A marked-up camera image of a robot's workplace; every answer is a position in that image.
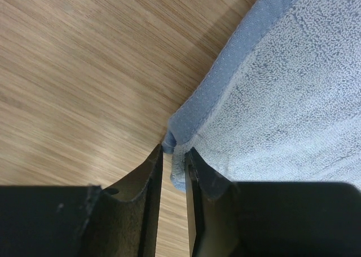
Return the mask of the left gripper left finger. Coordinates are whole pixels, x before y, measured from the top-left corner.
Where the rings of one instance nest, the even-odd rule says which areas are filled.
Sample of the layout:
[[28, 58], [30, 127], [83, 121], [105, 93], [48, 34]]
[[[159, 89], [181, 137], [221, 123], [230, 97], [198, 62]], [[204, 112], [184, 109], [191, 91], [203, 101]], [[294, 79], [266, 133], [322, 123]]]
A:
[[1, 186], [2, 256], [154, 256], [163, 151], [119, 181]]

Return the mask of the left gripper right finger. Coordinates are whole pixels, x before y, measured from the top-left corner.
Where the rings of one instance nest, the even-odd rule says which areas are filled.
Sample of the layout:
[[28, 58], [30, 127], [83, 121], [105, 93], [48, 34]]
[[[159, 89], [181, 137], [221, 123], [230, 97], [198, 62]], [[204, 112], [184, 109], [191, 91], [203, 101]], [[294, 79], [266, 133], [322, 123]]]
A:
[[186, 154], [191, 256], [359, 256], [360, 191], [348, 183], [232, 182]]

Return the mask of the blue terry towel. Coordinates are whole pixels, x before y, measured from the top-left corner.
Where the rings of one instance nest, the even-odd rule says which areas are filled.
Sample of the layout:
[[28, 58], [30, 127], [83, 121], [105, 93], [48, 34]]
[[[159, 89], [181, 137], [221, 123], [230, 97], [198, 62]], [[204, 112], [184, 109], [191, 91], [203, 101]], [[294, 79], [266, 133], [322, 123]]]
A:
[[359, 187], [360, 0], [257, 0], [162, 146], [179, 190], [192, 148], [233, 181]]

